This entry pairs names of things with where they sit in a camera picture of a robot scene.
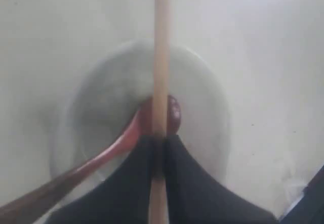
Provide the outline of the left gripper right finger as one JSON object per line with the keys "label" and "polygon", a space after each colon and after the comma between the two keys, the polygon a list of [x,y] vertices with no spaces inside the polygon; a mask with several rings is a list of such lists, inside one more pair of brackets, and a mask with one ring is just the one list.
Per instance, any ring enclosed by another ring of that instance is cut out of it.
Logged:
{"label": "left gripper right finger", "polygon": [[178,135],[166,138],[164,155],[170,223],[277,223],[271,212],[212,178]]}

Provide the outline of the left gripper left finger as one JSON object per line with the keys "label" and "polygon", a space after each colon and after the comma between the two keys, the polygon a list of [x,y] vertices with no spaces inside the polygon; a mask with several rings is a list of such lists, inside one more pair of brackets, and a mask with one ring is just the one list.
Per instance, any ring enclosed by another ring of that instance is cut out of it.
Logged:
{"label": "left gripper left finger", "polygon": [[148,223],[153,142],[142,136],[109,178],[53,212],[47,223]]}

